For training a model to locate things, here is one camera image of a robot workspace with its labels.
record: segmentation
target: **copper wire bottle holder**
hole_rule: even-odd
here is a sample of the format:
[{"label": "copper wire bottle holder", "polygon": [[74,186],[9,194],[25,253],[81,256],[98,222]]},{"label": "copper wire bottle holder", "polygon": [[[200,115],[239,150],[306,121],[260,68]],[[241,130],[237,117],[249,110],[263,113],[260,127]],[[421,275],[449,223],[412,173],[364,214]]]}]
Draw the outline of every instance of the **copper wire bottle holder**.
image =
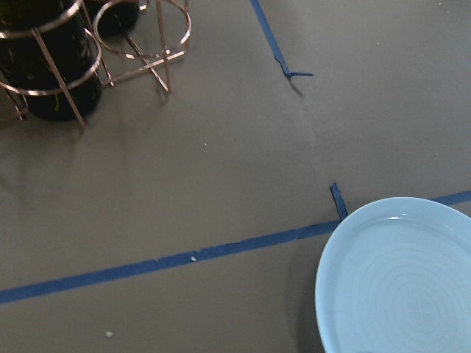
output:
[{"label": "copper wire bottle holder", "polygon": [[[88,16],[88,13],[85,9],[83,0],[75,0],[75,2],[67,10],[65,10],[61,15],[59,15],[56,19],[42,26],[33,27],[30,29],[25,29],[21,31],[0,32],[0,40],[19,39],[19,38],[36,39],[36,42],[44,58],[49,64],[49,67],[52,73],[54,74],[54,77],[57,80],[57,83],[59,84],[59,87],[55,89],[27,90],[23,88],[13,87],[12,85],[8,85],[7,83],[0,81],[0,86],[2,87],[3,91],[6,93],[7,98],[13,103],[13,106],[15,108],[15,114],[18,118],[20,118],[21,120],[24,120],[26,114],[28,113],[25,96],[50,96],[50,95],[54,95],[58,93],[63,93],[68,103],[70,104],[71,109],[74,112],[80,126],[82,128],[85,128],[86,120],[80,114],[71,96],[70,90],[78,87],[87,79],[92,77],[93,75],[97,75],[99,77],[98,70],[100,67],[103,68],[103,70],[106,73],[107,78],[100,79],[102,85],[105,87],[112,87],[118,82],[122,82],[126,79],[129,79],[131,77],[137,76],[139,74],[142,74],[148,71],[156,78],[156,80],[159,82],[159,84],[167,93],[171,92],[169,62],[177,59],[178,57],[185,55],[186,51],[188,50],[188,39],[191,33],[191,19],[188,14],[188,0],[185,0],[184,6],[181,6],[175,0],[164,0],[174,5],[176,8],[178,8],[185,16],[185,34],[183,35],[182,39],[177,43],[177,45],[171,49],[169,49],[166,44],[165,29],[163,25],[163,16],[162,16],[162,4],[161,4],[162,0],[155,0],[156,7],[157,7],[157,21],[158,21],[158,26],[159,26],[161,50],[159,53],[154,53],[154,54],[143,53],[141,49],[138,47],[138,45],[136,44],[136,42],[131,38],[131,36],[126,31],[123,31],[123,36],[126,39],[126,41],[129,43],[131,48],[134,50],[135,52],[134,54],[122,52],[113,48],[99,34],[98,25],[104,13],[108,11],[109,9],[111,9],[113,6],[116,6],[117,4],[125,2],[125,1],[139,2],[139,0],[111,0],[103,5],[103,7],[100,9],[100,11],[98,11],[98,13],[96,14],[96,17],[94,18],[92,22],[92,20]],[[140,10],[147,10],[149,8],[150,1],[151,0],[146,0],[146,3],[140,6]],[[77,15],[79,11],[82,13],[82,17],[85,19],[85,33],[88,36],[89,40],[96,47],[96,55],[95,55],[95,59],[91,67],[79,79],[76,79],[73,82],[70,82],[67,84],[65,83],[64,77],[61,75],[54,60],[52,59],[51,54],[46,44],[44,43],[42,34],[52,29],[57,28],[61,24],[64,24],[65,22],[70,20],[74,15]],[[102,57],[102,47],[106,48],[108,51],[114,54],[125,57],[127,59],[140,60],[143,63],[143,65],[134,70],[126,71],[124,73],[120,73],[118,75],[113,76],[105,60]],[[164,66],[164,69],[165,69],[166,79],[163,79],[155,70],[156,67],[162,66],[162,65]]]}]

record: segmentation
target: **bottle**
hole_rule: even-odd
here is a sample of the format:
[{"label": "bottle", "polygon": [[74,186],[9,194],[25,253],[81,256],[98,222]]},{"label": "bottle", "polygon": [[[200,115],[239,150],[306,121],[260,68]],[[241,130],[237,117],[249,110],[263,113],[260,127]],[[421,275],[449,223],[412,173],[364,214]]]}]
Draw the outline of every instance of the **bottle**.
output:
[{"label": "bottle", "polygon": [[[100,8],[108,1],[85,0],[85,8],[92,21]],[[118,35],[123,30],[133,28],[138,21],[139,12],[139,3],[137,1],[124,1],[114,5],[100,19],[98,26],[99,34],[103,36]]]},{"label": "bottle", "polygon": [[[21,31],[42,26],[67,10],[73,0],[0,0],[0,30]],[[91,67],[94,55],[79,13],[64,24],[41,33],[65,83],[79,79]],[[14,87],[27,90],[59,88],[43,52],[33,37],[0,40],[0,71]],[[70,90],[81,114],[98,104],[102,85],[97,75]],[[64,93],[25,96],[29,111],[46,120],[76,118]]]}]

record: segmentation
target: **black container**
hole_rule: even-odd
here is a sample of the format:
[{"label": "black container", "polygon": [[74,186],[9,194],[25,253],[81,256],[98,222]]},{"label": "black container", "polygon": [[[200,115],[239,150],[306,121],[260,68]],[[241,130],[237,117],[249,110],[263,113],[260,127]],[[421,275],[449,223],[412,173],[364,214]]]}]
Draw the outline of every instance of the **black container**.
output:
[{"label": "black container", "polygon": [[[107,0],[85,0],[85,7],[92,20],[107,2]],[[107,10],[100,19],[99,34],[103,36],[118,35],[123,30],[133,28],[138,21],[139,11],[139,3],[136,1],[124,1],[116,4]]]},{"label": "black container", "polygon": [[[72,4],[72,0],[0,0],[0,30],[25,30],[44,25]],[[66,84],[79,79],[92,66],[95,57],[79,13],[41,36]],[[0,40],[0,70],[7,81],[17,88],[59,88],[33,37]],[[80,113],[86,114],[98,104],[102,85],[99,78],[93,75],[70,93]],[[26,96],[26,102],[32,114],[47,120],[76,118],[63,93]]]}]

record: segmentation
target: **light blue plate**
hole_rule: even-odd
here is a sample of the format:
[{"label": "light blue plate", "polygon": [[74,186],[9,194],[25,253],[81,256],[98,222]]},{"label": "light blue plate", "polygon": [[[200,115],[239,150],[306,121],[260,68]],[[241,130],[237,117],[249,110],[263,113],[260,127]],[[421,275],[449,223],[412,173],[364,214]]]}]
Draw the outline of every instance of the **light blue plate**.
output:
[{"label": "light blue plate", "polygon": [[326,353],[470,353],[471,218],[392,198],[349,215],[316,277]]}]

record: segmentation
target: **blue tape strip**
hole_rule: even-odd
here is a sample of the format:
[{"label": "blue tape strip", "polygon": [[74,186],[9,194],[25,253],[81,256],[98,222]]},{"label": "blue tape strip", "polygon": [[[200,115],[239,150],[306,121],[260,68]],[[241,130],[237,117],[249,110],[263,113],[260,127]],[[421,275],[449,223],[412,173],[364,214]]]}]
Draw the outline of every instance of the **blue tape strip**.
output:
[{"label": "blue tape strip", "polygon": [[281,54],[280,47],[278,46],[277,40],[275,39],[275,36],[273,35],[272,29],[270,28],[270,25],[268,21],[266,20],[265,14],[263,13],[262,6],[260,5],[260,2],[258,0],[250,0],[252,2],[252,7],[253,10],[255,11],[255,14],[257,15],[258,22],[260,23],[263,33],[265,33],[265,37],[268,40],[268,43],[270,45],[270,48],[272,48],[273,55],[275,56],[276,61],[281,66],[281,70],[283,70],[283,73],[285,74],[286,77],[289,79],[292,78],[293,76],[314,76],[311,73],[308,72],[291,72],[288,69],[288,65],[286,64],[285,58],[283,57],[283,54]]},{"label": "blue tape strip", "polygon": [[[469,202],[471,201],[471,190],[465,191],[463,193],[455,193],[453,195],[439,197],[433,199],[433,201],[446,204],[447,206],[452,204],[459,204],[462,202]],[[86,287],[89,285],[98,285],[99,283],[138,276],[140,274],[147,274],[149,272],[165,270],[167,268],[188,265],[196,261],[211,260],[217,257],[223,257],[241,252],[266,248],[268,246],[288,243],[298,239],[312,238],[317,235],[325,235],[333,232],[339,224],[340,221],[330,221],[309,227],[287,230],[285,232],[251,238],[243,240],[239,243],[228,243],[224,245],[212,246],[202,249],[198,252],[183,252],[181,254],[161,257],[157,260],[147,260],[141,263],[133,263],[115,268],[109,268],[106,270],[90,272],[87,274],[80,274],[62,279],[54,279],[52,281],[42,282],[34,285],[26,285],[24,287],[2,290],[0,291],[0,304],[16,302],[22,299],[30,299],[37,296],[45,296],[47,294]]]},{"label": "blue tape strip", "polygon": [[341,195],[341,191],[337,186],[337,183],[333,183],[330,186],[330,193],[332,193],[332,199],[336,203],[337,213],[341,220],[344,220],[348,216],[347,206],[345,206],[344,197]]}]

